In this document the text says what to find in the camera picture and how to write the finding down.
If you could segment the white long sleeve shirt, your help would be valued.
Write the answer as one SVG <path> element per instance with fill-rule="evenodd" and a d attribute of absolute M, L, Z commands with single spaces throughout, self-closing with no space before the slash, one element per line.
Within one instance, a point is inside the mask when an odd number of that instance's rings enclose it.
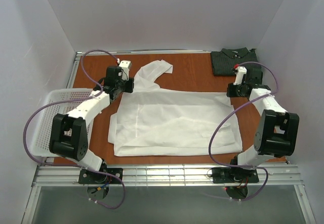
<path fill-rule="evenodd" d="M 156 60 L 135 74 L 132 93 L 110 118 L 108 142 L 118 157 L 202 156 L 237 153 L 242 140 L 225 93 L 161 88 L 156 79 L 173 66 Z"/>

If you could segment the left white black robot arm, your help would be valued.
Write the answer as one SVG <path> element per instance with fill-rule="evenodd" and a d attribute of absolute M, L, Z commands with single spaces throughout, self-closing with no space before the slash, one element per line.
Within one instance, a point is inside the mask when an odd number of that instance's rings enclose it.
<path fill-rule="evenodd" d="M 98 81 L 89 97 L 66 114 L 53 118 L 49 150 L 78 165 L 99 171 L 103 160 L 89 150 L 88 126 L 93 119 L 113 103 L 120 94 L 132 93 L 134 79 L 129 77 L 132 64 L 123 60 L 109 66 L 106 76 Z"/>

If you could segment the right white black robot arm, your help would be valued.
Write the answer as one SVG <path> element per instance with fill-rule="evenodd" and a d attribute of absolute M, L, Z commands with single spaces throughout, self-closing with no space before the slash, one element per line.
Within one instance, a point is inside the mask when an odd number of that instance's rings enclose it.
<path fill-rule="evenodd" d="M 245 97 L 251 101 L 260 114 L 259 126 L 253 145 L 235 156 L 229 172 L 235 180 L 249 178 L 254 169 L 267 160 L 290 156 L 295 150 L 299 116 L 285 110 L 264 85 L 260 68 L 234 67 L 234 83 L 228 85 L 227 97 Z"/>

